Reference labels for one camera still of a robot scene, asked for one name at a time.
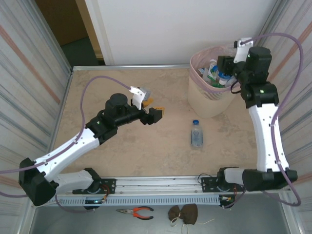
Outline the beige ribbed plastic bin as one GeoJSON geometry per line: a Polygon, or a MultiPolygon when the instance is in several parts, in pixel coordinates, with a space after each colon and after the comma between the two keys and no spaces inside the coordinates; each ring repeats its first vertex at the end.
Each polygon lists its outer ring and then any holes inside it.
{"type": "Polygon", "coordinates": [[[212,101],[206,99],[195,88],[193,81],[189,79],[188,102],[199,117],[205,119],[214,117],[224,112],[232,101],[230,101],[230,99],[223,99],[221,101],[212,101]]]}

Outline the pink translucent bin liner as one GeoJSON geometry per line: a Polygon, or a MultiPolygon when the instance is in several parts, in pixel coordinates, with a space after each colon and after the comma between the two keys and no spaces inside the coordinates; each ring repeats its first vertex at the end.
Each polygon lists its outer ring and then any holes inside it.
{"type": "Polygon", "coordinates": [[[231,56],[234,57],[236,49],[231,44],[213,46],[203,49],[195,53],[190,60],[190,80],[195,84],[195,88],[199,93],[208,100],[221,101],[223,99],[230,99],[232,101],[232,94],[230,88],[216,88],[208,84],[197,73],[199,68],[209,68],[212,60],[217,60],[218,56],[231,56]]]}

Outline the soda water blue cap bottle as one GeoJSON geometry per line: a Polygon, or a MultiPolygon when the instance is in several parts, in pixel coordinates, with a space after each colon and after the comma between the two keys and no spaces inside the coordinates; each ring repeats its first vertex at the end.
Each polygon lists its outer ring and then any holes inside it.
{"type": "Polygon", "coordinates": [[[194,148],[202,148],[203,146],[203,131],[197,119],[192,122],[191,146],[194,148]]]}

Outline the brown wooden door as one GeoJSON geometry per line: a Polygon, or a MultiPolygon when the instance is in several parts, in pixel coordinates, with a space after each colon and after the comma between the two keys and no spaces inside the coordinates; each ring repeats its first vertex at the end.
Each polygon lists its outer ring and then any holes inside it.
{"type": "Polygon", "coordinates": [[[76,0],[35,0],[58,43],[88,37],[76,0]]]}

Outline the brown cloth pouch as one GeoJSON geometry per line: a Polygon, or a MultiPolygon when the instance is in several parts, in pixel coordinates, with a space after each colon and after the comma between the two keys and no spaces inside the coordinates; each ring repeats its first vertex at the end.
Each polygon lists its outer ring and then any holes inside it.
{"type": "Polygon", "coordinates": [[[194,225],[198,218],[198,207],[194,203],[186,204],[181,209],[178,205],[175,205],[168,211],[168,218],[172,223],[181,219],[186,225],[194,225]]]}

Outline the aluminium back rail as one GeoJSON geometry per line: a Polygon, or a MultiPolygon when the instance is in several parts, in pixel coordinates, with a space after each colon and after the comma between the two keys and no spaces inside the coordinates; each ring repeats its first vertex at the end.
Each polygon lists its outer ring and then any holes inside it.
{"type": "Polygon", "coordinates": [[[189,64],[74,66],[75,71],[189,69],[189,64]]]}

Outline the white door frame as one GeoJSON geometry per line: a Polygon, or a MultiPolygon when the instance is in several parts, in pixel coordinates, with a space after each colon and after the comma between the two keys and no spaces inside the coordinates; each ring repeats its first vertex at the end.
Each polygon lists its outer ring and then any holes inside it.
{"type": "Polygon", "coordinates": [[[96,58],[104,61],[105,65],[115,65],[99,0],[75,0],[75,2],[96,58]]]}

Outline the aluminium front rail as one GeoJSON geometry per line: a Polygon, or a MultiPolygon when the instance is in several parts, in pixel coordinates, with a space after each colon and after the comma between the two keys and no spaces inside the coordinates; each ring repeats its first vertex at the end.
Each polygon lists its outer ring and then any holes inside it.
{"type": "MultiPolygon", "coordinates": [[[[82,170],[76,173],[59,174],[48,181],[43,174],[20,175],[19,185],[35,205],[45,203],[55,195],[88,189],[102,178],[95,171],[82,170]]],[[[170,191],[200,191],[197,178],[190,177],[122,177],[115,178],[115,193],[156,193],[170,191]]]]}

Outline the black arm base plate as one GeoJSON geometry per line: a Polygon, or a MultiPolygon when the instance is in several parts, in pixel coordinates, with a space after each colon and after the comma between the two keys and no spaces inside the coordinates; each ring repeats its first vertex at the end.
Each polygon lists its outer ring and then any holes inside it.
{"type": "Polygon", "coordinates": [[[244,191],[244,187],[242,185],[223,182],[219,180],[217,176],[208,174],[200,174],[197,181],[201,185],[203,193],[229,193],[234,192],[235,189],[237,192],[244,191]]]}
{"type": "Polygon", "coordinates": [[[91,195],[106,195],[106,194],[114,194],[115,193],[115,188],[116,188],[116,179],[114,178],[102,178],[98,182],[93,182],[90,188],[88,189],[78,189],[78,190],[73,190],[72,194],[75,195],[86,195],[86,194],[91,194],[91,195]]]}

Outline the orange handled pliers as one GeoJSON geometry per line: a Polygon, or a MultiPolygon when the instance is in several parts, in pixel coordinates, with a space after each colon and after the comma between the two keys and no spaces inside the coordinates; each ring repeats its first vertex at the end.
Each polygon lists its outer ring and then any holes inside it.
{"type": "Polygon", "coordinates": [[[140,220],[151,220],[154,218],[153,216],[141,216],[140,214],[138,214],[138,211],[141,211],[141,210],[148,210],[151,212],[154,211],[153,208],[148,207],[148,206],[134,207],[132,209],[117,209],[116,211],[122,214],[130,214],[133,217],[136,217],[140,220]]]}

